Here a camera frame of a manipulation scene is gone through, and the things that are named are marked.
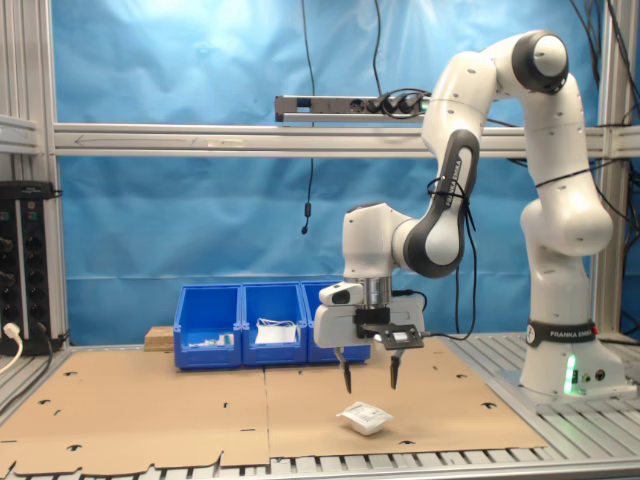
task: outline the slotted metal surface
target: slotted metal surface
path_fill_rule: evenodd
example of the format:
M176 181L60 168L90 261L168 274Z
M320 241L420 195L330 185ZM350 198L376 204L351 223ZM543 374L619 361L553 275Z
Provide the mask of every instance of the slotted metal surface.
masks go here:
M445 343L487 382L503 370L522 368L526 343L521 334L475 335L466 342ZM73 351L129 349L104 347L72 349L59 354L54 371ZM630 365L640 366L640 349L611 346ZM0 367L8 359L0 357ZM46 359L22 359L0 377L0 405L28 383ZM554 407L541 415L524 405L513 406L524 421L549 443L534 449L424 452L415 454L347 455L272 459L266 466L155 469L123 480L188 480L238 477L402 477L402 478L637 478L640 479L640 401L611 400L582 406ZM19 477L10 472L7 479ZM33 476L27 480L103 480L71 475Z

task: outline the blue backdrop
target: blue backdrop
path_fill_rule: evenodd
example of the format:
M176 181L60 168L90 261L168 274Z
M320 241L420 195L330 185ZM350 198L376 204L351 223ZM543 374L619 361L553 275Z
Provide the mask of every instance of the blue backdrop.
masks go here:
M563 38L588 124L597 92L569 2L381 0L385 91L430 89L457 52L549 29ZM310 94L299 0L54 0L61 122L274 123L274 97ZM374 95L373 0L306 0L318 95ZM521 124L513 101L493 118ZM421 216L435 161L316 160L313 216L300 234L308 159L61 158L71 338L141 342L170 324L180 287L341 275L353 205L386 201ZM472 199L479 255L477 331L524 330L529 272L520 213L535 198L526 169L482 160ZM470 321L472 262L462 264ZM453 328L453 277L399 273L429 296L430 328Z

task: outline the metal rail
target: metal rail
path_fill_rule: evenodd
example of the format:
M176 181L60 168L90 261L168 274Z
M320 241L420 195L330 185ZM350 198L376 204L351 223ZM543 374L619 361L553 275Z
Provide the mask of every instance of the metal rail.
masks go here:
M433 158L419 128L54 125L61 156ZM603 156L604 131L587 129L592 157ZM524 129L485 128L484 158L526 158Z

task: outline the cardboard sheet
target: cardboard sheet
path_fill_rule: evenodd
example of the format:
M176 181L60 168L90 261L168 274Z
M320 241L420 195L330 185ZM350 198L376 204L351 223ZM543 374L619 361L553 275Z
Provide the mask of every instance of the cardboard sheet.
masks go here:
M545 446L454 353L437 339L402 358L397 390L389 355L374 350L352 367L353 394L336 367L267 370L272 457L412 453ZM362 401L395 418L364 437L336 414Z
M337 366L179 373L160 352L75 353L0 427L0 477L135 474L268 464L272 457L542 447L545 442L436 339L408 351L397 390L389 356ZM336 414L356 401L395 419L363 437ZM483 404L491 404L487 409Z
M173 355L74 354L0 427L0 476L269 462L262 370L178 373Z

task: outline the blue storage bin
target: blue storage bin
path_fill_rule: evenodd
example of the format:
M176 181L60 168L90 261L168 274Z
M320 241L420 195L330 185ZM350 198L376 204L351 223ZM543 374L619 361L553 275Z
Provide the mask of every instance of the blue storage bin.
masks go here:
M240 288L240 285L182 287L173 325L176 367L186 370L242 364ZM223 334L233 335L233 345L194 346L217 340Z
M309 363L330 363L338 362L338 357L332 348L320 348L313 340L313 327L316 310L320 306L320 290L335 285L337 282L301 282L302 298L305 304L305 313L308 325L308 355ZM364 362L371 357L371 346L361 345L357 347L346 347L344 357L351 362Z
M256 345L258 318L293 321L299 327L297 341ZM245 365L307 362L307 322L299 283L242 286L242 357Z

